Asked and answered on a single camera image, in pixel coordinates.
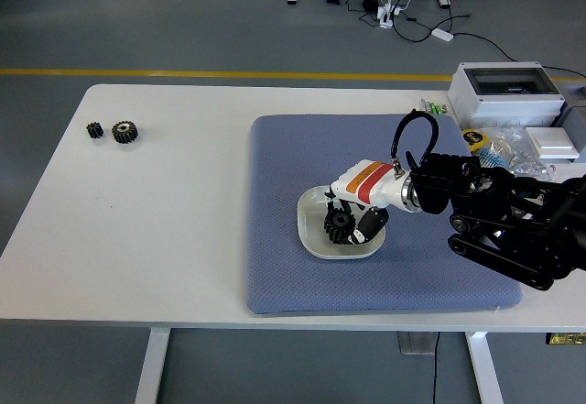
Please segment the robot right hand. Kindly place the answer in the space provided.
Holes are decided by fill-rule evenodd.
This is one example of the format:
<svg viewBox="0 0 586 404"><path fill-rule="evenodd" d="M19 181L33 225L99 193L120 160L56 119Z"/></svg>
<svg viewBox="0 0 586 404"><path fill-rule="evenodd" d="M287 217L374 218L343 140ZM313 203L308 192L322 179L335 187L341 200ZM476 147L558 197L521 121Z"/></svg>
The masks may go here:
<svg viewBox="0 0 586 404"><path fill-rule="evenodd" d="M389 219L388 206L414 212L409 174L394 164L364 159L325 191L324 230L336 245L362 245Z"/></svg>

